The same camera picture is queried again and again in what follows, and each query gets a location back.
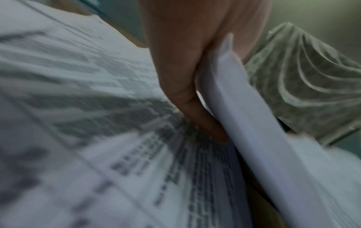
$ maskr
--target background wall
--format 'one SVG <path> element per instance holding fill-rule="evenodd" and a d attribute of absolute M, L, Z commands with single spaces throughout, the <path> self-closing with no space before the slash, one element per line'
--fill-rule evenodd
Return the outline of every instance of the background wall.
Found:
<path fill-rule="evenodd" d="M 265 31 L 287 21 L 361 63 L 361 0 L 273 0 Z"/>

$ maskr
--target hand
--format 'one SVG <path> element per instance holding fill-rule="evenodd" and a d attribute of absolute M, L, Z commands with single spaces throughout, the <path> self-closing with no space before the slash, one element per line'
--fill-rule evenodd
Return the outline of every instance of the hand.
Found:
<path fill-rule="evenodd" d="M 234 34 L 244 60 L 257 42 L 271 0 L 138 0 L 144 32 L 169 100 L 201 129 L 226 142 L 222 126 L 201 104 L 194 84 L 202 55 Z"/>

